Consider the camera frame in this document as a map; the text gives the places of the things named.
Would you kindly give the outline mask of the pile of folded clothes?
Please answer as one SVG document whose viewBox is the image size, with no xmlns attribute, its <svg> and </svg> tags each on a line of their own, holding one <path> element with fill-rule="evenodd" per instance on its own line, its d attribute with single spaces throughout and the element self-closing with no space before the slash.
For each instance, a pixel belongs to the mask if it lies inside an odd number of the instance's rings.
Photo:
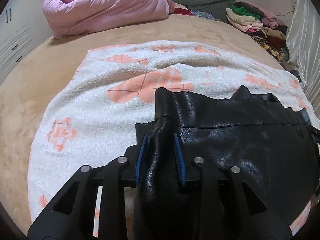
<svg viewBox="0 0 320 240">
<path fill-rule="evenodd" d="M 290 62 L 286 44 L 288 27 L 274 13 L 253 3 L 235 2 L 226 8 L 226 18 L 230 25 L 249 36 L 286 71 L 302 81 L 298 68 Z"/>
</svg>

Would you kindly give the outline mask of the white peach patterned blanket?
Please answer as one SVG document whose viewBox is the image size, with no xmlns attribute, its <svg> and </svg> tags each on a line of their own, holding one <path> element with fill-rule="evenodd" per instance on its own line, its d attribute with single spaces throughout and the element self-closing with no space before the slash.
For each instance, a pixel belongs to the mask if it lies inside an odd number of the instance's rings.
<svg viewBox="0 0 320 240">
<path fill-rule="evenodd" d="M 89 51 L 70 83 L 48 105 L 31 146 L 33 222 L 81 166 L 105 166 L 139 143 L 146 133 L 136 127 L 154 121 L 157 89 L 220 100 L 241 86 L 252 94 L 271 93 L 293 111 L 306 110 L 319 147 L 319 120 L 297 78 L 284 70 L 195 42 L 154 41 Z M 127 239 L 134 239 L 137 186 L 124 189 Z M 94 239 L 101 193 L 99 189 Z M 319 187 L 290 228 L 291 239 L 319 239 Z"/>
</svg>

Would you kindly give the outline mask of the white satin curtain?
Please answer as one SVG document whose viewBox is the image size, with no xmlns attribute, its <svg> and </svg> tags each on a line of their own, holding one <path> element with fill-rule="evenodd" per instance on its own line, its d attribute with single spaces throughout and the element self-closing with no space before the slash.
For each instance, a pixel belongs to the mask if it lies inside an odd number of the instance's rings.
<svg viewBox="0 0 320 240">
<path fill-rule="evenodd" d="M 297 0 L 286 44 L 303 90 L 319 115 L 319 13 L 311 0 Z"/>
</svg>

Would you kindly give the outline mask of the pink rolled quilt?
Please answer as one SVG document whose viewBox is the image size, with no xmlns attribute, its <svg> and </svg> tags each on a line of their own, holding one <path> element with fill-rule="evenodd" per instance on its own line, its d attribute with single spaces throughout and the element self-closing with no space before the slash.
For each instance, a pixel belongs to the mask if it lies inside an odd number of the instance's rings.
<svg viewBox="0 0 320 240">
<path fill-rule="evenodd" d="M 43 3 L 44 17 L 56 39 L 160 21 L 174 11 L 173 0 L 44 0 Z"/>
</svg>

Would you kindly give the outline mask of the white wardrobe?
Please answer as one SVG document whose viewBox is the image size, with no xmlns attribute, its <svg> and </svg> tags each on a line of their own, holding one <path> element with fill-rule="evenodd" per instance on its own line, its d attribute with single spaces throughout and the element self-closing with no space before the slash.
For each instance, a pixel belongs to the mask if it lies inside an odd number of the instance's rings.
<svg viewBox="0 0 320 240">
<path fill-rule="evenodd" d="M 1 83 L 51 36 L 42 3 L 43 0 L 10 0 L 1 13 Z"/>
</svg>

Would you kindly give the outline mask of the tan bed cover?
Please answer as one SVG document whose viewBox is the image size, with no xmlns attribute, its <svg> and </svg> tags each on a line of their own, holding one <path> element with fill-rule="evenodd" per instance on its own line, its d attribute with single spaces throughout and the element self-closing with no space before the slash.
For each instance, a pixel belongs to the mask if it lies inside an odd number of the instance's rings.
<svg viewBox="0 0 320 240">
<path fill-rule="evenodd" d="M 158 22 L 47 39 L 1 85 L 1 202 L 22 232 L 31 225 L 27 187 L 31 143 L 48 103 L 66 87 L 88 50 L 154 40 L 210 44 L 280 69 L 251 38 L 230 25 L 200 17 L 171 15 Z"/>
</svg>

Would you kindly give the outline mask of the black leather jacket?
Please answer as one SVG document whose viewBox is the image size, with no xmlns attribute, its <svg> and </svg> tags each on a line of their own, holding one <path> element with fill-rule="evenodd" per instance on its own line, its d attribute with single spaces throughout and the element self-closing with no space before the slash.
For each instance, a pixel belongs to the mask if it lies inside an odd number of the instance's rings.
<svg viewBox="0 0 320 240">
<path fill-rule="evenodd" d="M 252 94 L 241 86 L 216 100 L 159 88 L 154 121 L 136 129 L 149 139 L 133 210 L 134 239 L 199 239 L 201 189 L 179 180 L 176 133 L 189 157 L 240 167 L 250 188 L 289 227 L 319 187 L 319 150 L 307 111 L 284 107 L 271 93 Z"/>
</svg>

